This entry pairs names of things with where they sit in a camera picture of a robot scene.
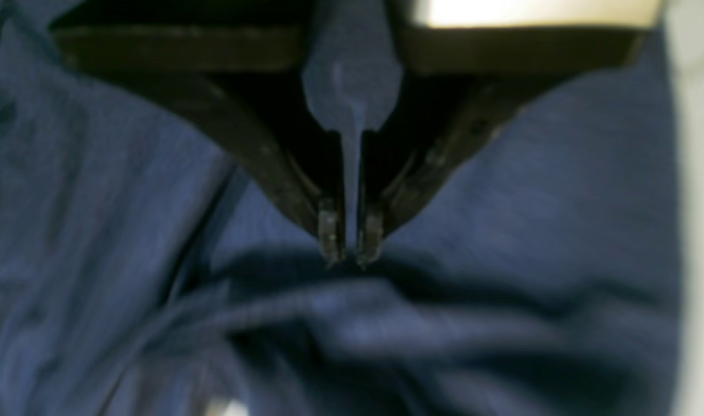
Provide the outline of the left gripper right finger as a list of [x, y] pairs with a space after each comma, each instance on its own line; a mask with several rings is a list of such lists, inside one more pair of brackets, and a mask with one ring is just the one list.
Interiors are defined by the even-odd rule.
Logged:
[[386, 121], [362, 134], [359, 265], [530, 102], [632, 63], [661, 13], [660, 1], [387, 1], [403, 74]]

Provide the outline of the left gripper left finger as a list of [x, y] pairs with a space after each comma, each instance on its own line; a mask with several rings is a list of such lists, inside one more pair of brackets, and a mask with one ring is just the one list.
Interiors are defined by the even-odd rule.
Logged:
[[310, 112], [315, 1], [85, 1], [49, 26], [67, 64], [169, 110], [241, 164], [327, 263], [345, 256], [341, 138]]

